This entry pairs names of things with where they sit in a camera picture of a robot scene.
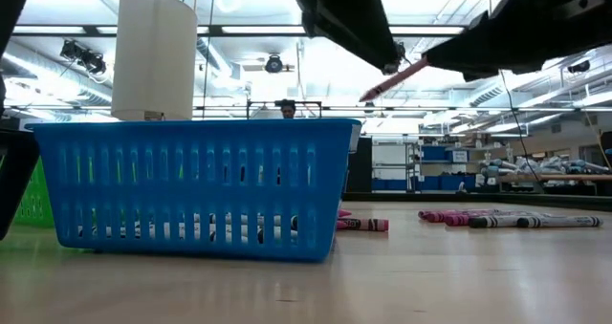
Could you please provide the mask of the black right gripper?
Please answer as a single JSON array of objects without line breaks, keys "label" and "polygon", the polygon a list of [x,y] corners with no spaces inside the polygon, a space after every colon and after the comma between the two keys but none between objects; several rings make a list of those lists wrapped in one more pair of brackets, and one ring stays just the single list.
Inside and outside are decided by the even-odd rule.
[{"label": "black right gripper", "polygon": [[464,80],[538,71],[545,61],[612,43],[612,0],[503,0],[459,35],[423,53]]}]

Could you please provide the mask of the pink paper-wrapped crayon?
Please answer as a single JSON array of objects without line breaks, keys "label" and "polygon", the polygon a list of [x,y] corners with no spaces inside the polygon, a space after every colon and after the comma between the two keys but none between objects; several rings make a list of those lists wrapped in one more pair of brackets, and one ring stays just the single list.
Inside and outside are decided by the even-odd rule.
[{"label": "pink paper-wrapped crayon", "polygon": [[337,230],[365,230],[386,232],[389,222],[385,219],[359,219],[342,217],[337,220]]},{"label": "pink paper-wrapped crayon", "polygon": [[414,64],[412,64],[410,66],[408,66],[403,71],[398,72],[397,74],[391,76],[387,80],[383,81],[382,83],[380,83],[380,84],[374,86],[373,88],[371,88],[370,90],[368,90],[360,98],[360,102],[368,102],[368,101],[372,101],[372,100],[378,98],[384,92],[390,90],[391,88],[393,88],[396,85],[400,84],[404,80],[407,80],[409,77],[415,75],[416,73],[418,73],[419,71],[421,71],[424,67],[426,67],[428,65],[429,65],[429,63],[427,61],[427,58],[425,56],[423,56],[419,61],[415,62]]}]

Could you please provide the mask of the white-wrapped black crayon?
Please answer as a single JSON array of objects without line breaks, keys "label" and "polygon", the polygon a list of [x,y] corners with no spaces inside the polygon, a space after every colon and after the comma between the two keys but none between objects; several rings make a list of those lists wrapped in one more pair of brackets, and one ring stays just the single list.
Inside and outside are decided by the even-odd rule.
[{"label": "white-wrapped black crayon", "polygon": [[471,228],[516,227],[519,216],[480,216],[468,219]]},{"label": "white-wrapped black crayon", "polygon": [[600,227],[603,220],[596,216],[520,217],[516,225],[522,228]]}]

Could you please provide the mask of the blue plastic basket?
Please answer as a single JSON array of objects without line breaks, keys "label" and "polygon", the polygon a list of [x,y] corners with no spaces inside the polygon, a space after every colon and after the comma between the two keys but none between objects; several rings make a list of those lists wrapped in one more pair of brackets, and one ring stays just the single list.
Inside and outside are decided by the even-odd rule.
[{"label": "blue plastic basket", "polygon": [[67,248],[321,261],[355,119],[33,126]]}]

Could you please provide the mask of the round black ceiling fixture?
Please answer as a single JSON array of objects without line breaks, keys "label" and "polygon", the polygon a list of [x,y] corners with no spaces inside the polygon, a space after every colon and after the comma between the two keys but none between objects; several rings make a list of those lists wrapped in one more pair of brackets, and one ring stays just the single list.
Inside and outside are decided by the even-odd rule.
[{"label": "round black ceiling fixture", "polygon": [[277,74],[284,69],[283,62],[279,54],[270,54],[264,66],[264,70],[269,74]]}]

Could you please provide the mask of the black cabinet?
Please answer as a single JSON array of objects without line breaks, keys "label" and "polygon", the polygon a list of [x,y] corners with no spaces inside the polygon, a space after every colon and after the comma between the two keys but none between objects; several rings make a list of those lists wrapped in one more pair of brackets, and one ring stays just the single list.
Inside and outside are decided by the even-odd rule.
[{"label": "black cabinet", "polygon": [[372,191],[372,139],[360,138],[357,152],[349,156],[347,193]]}]

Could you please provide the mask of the cluttered wooden workbench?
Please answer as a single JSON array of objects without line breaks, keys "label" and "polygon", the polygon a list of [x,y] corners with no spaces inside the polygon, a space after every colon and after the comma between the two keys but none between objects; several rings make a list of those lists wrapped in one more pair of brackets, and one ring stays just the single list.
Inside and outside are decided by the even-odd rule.
[{"label": "cluttered wooden workbench", "polygon": [[495,185],[501,192],[612,196],[612,168],[607,165],[559,156],[543,162],[483,160],[479,165],[484,177],[480,185]]}]

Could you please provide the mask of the white cylinder table lamp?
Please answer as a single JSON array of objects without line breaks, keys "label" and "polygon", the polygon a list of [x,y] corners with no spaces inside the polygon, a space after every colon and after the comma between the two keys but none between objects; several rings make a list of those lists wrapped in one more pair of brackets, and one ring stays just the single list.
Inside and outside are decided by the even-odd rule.
[{"label": "white cylinder table lamp", "polygon": [[111,114],[190,120],[197,17],[180,0],[120,0]]}]

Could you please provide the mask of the black ceiling spotlight cluster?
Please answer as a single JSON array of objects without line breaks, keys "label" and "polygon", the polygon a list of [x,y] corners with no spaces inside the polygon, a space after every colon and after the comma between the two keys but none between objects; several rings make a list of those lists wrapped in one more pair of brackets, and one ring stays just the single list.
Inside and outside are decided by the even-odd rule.
[{"label": "black ceiling spotlight cluster", "polygon": [[90,75],[100,76],[106,72],[103,55],[80,46],[75,40],[65,40],[59,55],[83,67]]}]

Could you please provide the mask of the green plastic basket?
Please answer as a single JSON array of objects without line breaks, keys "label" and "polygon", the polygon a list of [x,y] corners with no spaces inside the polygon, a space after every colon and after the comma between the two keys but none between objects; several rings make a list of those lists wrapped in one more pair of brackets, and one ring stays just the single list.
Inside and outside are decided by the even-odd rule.
[{"label": "green plastic basket", "polygon": [[23,226],[44,228],[55,225],[41,159],[33,170],[13,222]]}]

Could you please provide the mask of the black plastic basket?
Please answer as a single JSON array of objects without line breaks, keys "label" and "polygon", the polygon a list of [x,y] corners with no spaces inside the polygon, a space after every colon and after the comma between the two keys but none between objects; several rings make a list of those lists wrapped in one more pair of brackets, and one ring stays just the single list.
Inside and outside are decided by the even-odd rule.
[{"label": "black plastic basket", "polygon": [[0,128],[0,241],[7,235],[39,159],[32,132]]}]

